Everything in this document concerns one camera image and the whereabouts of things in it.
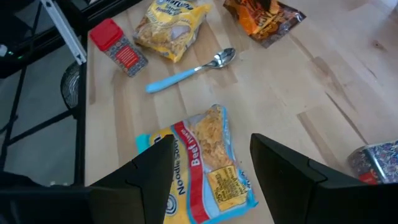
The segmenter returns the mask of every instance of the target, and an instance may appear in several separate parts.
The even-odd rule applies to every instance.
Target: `metal bracket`
[[[53,20],[55,27],[58,29],[65,43],[68,45],[71,53],[75,57],[77,63],[79,65],[86,63],[86,52],[81,46],[80,41],[78,40],[75,32],[70,27],[70,24],[63,14],[62,10],[59,8],[58,4],[53,0],[40,0],[43,4],[43,7],[48,12]]]

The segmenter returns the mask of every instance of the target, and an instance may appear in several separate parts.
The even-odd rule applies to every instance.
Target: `ramen package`
[[[268,11],[258,0],[226,0],[224,7],[239,21],[244,31],[268,48],[305,19],[300,11],[271,0]]]
[[[195,41],[210,4],[196,6],[183,0],[156,0],[148,8],[134,40],[178,62]]]
[[[216,223],[257,205],[233,154],[224,107],[137,137],[139,152],[168,134],[175,136],[175,160],[164,223]]]

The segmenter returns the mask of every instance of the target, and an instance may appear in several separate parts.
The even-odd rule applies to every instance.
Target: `red spice container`
[[[90,39],[130,77],[148,64],[145,56],[112,19],[105,19],[94,27],[90,32]]]

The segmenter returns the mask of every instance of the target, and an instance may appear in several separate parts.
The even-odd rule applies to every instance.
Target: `yellow label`
[[[238,180],[234,165],[207,174],[207,179],[221,211],[246,202],[248,190]]]
[[[157,131],[151,135],[150,144],[155,144],[168,134],[173,134],[170,128]],[[190,223],[187,212],[188,173],[187,150],[180,141],[175,140],[173,182],[167,201],[164,223]]]

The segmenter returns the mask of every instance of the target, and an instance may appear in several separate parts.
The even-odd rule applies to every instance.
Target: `wood grain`
[[[178,63],[143,49],[149,65],[128,78],[88,44],[86,185],[137,155],[135,137],[224,105],[234,151],[252,180],[259,205],[230,223],[272,223],[249,154],[251,133],[262,133],[352,175],[355,149],[398,137],[397,0],[286,0],[307,18],[262,48],[222,6],[213,9],[197,41]],[[113,19],[132,37],[151,0]],[[239,54],[222,70],[205,70],[155,94],[151,82],[207,63],[219,50]]]

